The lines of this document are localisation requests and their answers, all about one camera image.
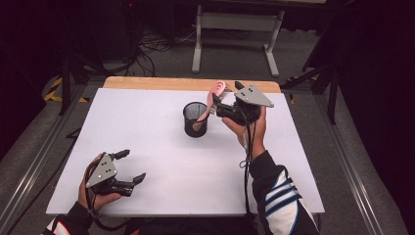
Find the yellow black hazard tape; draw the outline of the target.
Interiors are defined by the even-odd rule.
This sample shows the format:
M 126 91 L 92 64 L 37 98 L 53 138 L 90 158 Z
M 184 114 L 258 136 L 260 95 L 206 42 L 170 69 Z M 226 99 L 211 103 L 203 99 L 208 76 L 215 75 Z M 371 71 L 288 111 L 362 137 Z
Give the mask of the yellow black hazard tape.
M 53 83 L 51 84 L 49 90 L 47 91 L 46 95 L 44 96 L 45 101 L 54 101 L 54 102 L 62 102 L 63 97 L 57 95 L 57 90 L 59 86 L 63 83 L 63 79 L 61 77 L 57 77 Z

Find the aluminium floor rail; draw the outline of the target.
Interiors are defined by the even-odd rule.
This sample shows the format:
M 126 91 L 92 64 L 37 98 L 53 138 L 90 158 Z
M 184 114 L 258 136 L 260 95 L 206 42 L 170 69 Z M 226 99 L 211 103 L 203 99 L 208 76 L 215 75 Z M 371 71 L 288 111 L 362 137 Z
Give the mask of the aluminium floor rail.
M 340 164 L 345 173 L 347 183 L 349 185 L 353 198 L 356 201 L 356 204 L 358 206 L 358 209 L 361 213 L 362 219 L 367 227 L 369 234 L 385 235 L 384 230 L 381 227 L 381 224 L 377 216 L 375 215 L 375 212 L 373 210 L 363 182 L 348 157 L 346 146 L 341 137 L 341 134 L 337 127 L 331 123 L 331 120 L 327 115 L 327 107 L 324 97 L 321 95 L 315 95 L 314 100 L 319 112 L 321 113 L 325 121 L 325 125 L 337 149 Z
M 69 106 L 62 115 L 60 103 L 48 103 L 0 163 L 0 235 L 12 228 L 86 88 L 73 88 Z

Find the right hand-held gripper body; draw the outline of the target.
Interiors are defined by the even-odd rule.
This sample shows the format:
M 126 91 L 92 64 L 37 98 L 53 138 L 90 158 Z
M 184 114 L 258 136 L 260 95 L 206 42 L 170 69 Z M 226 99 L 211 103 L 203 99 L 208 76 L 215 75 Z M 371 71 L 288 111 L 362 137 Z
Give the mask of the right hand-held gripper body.
M 247 125 L 258 120 L 261 106 L 274 107 L 274 103 L 253 84 L 237 90 L 234 95 L 235 102 L 232 105 L 222 102 L 217 105 L 216 115 L 220 118 L 230 118 L 239 125 Z

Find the person's right hand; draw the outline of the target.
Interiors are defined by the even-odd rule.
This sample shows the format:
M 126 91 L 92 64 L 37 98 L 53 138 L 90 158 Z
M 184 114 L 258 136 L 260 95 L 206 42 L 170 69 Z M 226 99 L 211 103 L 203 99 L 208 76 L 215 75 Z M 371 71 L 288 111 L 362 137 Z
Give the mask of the person's right hand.
M 250 127 L 239 125 L 229 117 L 223 117 L 221 120 L 232 132 L 236 134 L 241 146 L 249 150 L 251 161 L 266 150 L 263 144 L 266 130 L 265 107 L 260 108 L 258 120 L 251 123 Z

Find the black mesh pen holder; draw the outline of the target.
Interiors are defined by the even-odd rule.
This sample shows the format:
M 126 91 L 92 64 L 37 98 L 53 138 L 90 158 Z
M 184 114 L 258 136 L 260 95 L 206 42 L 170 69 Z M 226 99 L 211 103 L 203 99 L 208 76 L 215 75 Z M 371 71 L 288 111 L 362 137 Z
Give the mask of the black mesh pen holder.
M 208 118 L 203 121 L 202 128 L 199 131 L 195 131 L 192 128 L 192 125 L 206 109 L 207 106 L 201 102 L 191 102 L 183 108 L 184 130 L 188 136 L 199 138 L 207 133 Z

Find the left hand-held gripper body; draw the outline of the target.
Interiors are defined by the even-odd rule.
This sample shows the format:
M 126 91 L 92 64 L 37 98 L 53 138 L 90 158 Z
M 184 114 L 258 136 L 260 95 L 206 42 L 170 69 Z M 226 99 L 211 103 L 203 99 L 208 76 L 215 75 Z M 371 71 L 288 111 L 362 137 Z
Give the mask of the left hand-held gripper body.
M 112 154 L 104 153 L 89 176 L 86 187 L 97 195 L 118 193 L 121 196 L 130 197 L 134 186 L 131 185 L 131 182 L 116 180 L 116 175 L 117 170 L 112 160 Z

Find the person's left hand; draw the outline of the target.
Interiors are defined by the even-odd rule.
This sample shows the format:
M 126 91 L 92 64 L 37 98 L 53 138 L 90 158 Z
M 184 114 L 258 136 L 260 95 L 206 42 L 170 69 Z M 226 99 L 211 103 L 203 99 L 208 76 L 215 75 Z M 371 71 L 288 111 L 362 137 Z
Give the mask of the person's left hand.
M 84 209 L 88 210 L 89 200 L 86 197 L 85 189 L 85 179 L 82 179 L 82 181 L 79 184 L 78 197 L 76 203 L 78 205 L 81 205 Z M 109 203 L 115 202 L 120 198 L 121 196 L 118 193 L 112 193 L 109 195 L 97 195 L 92 202 L 93 211 L 99 212 L 104 206 L 106 206 Z

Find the white metal desk frame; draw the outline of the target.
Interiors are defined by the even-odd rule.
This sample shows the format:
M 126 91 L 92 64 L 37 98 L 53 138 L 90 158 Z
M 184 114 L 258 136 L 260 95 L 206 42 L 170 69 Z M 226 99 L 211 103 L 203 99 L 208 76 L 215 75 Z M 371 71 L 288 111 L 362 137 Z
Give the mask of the white metal desk frame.
M 194 48 L 192 73 L 198 73 L 200 71 L 202 58 L 202 29 L 209 28 L 270 32 L 270 41 L 263 45 L 263 50 L 271 75 L 278 77 L 280 72 L 277 68 L 273 51 L 284 16 L 284 11 L 279 11 L 275 16 L 212 13 L 206 12 L 203 9 L 203 6 L 199 5 L 196 15 L 196 44 Z

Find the black metal stand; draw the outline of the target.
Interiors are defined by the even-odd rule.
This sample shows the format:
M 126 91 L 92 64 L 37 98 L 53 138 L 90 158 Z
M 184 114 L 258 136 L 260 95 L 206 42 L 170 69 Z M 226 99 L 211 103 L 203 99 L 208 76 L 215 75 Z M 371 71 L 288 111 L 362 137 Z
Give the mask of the black metal stand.
M 98 75 L 105 77 L 113 76 L 103 66 L 99 66 L 86 58 L 75 53 L 67 53 L 62 57 L 61 76 L 62 76 L 62 94 L 63 101 L 61 105 L 60 115 L 62 116 L 71 104 L 70 79 L 73 78 L 76 84 L 85 85 L 89 81 L 89 75 L 85 66 L 91 68 Z
M 311 93 L 322 95 L 327 87 L 330 87 L 327 116 L 330 123 L 335 124 L 335 109 L 338 93 L 339 79 L 336 76 L 336 64 L 330 63 L 311 71 L 308 71 L 297 78 L 290 78 L 286 83 L 282 84 L 280 88 L 282 90 L 291 89 L 307 80 L 315 77 L 314 82 L 311 85 Z

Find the wooden table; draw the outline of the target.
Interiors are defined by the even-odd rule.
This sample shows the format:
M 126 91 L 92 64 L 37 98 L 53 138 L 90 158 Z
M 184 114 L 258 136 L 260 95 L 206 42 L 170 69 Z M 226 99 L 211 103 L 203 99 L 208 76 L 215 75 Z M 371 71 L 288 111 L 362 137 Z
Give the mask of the wooden table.
M 141 90 L 186 90 L 209 91 L 217 79 L 206 78 L 173 78 L 173 77 L 136 77 L 109 76 L 104 88 L 141 89 Z M 275 81 L 242 80 L 244 86 L 253 84 L 264 93 L 281 93 L 280 86 Z

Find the pink hairbrush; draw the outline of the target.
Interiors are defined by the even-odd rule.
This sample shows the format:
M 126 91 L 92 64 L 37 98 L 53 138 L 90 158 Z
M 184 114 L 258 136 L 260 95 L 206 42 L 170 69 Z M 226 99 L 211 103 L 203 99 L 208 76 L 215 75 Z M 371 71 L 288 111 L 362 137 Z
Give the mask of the pink hairbrush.
M 224 80 L 218 80 L 212 86 L 207 94 L 207 109 L 199 116 L 197 121 L 192 125 L 195 131 L 199 131 L 202 128 L 203 121 L 208 118 L 210 114 L 214 114 L 216 105 L 213 103 L 213 96 L 216 96 L 222 101 L 228 93 L 231 92 L 230 86 Z

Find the white board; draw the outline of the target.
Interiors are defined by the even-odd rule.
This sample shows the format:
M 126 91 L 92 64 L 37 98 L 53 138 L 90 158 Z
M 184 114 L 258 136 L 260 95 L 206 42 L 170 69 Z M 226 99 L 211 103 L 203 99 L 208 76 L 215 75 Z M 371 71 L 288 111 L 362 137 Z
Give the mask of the white board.
M 130 150 L 115 162 L 117 179 L 144 181 L 130 197 L 105 206 L 109 216 L 238 215 L 256 210 L 251 181 L 240 166 L 246 154 L 219 117 L 200 138 L 184 130 L 183 108 L 204 91 L 101 88 L 57 183 L 46 212 L 66 213 L 84 170 L 100 153 Z

